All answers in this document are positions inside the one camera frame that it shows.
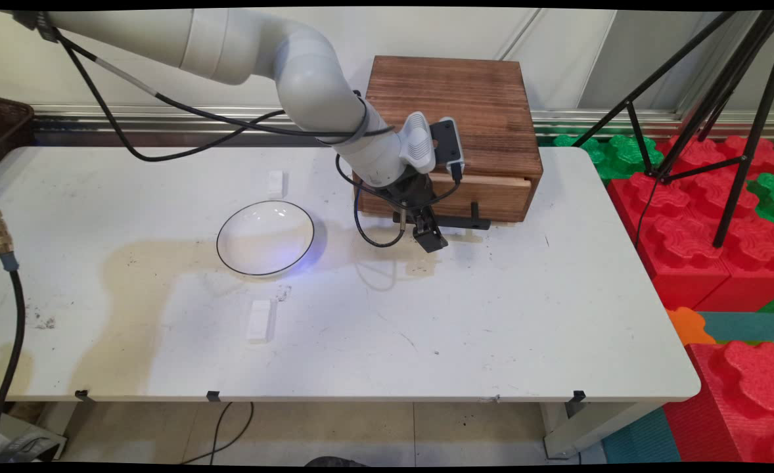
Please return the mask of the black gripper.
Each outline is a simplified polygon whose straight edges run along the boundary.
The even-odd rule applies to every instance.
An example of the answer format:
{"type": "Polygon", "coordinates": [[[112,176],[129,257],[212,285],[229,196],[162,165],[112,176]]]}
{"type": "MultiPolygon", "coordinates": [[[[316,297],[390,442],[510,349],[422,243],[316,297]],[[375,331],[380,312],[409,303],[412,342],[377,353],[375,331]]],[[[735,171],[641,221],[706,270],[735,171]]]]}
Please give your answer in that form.
{"type": "Polygon", "coordinates": [[[393,212],[395,222],[398,222],[402,206],[412,208],[405,211],[405,222],[416,227],[416,242],[431,254],[446,248],[447,240],[435,227],[435,216],[432,201],[437,198],[433,184],[428,174],[417,173],[408,168],[392,185],[377,190],[377,195],[385,201],[393,212]]]}

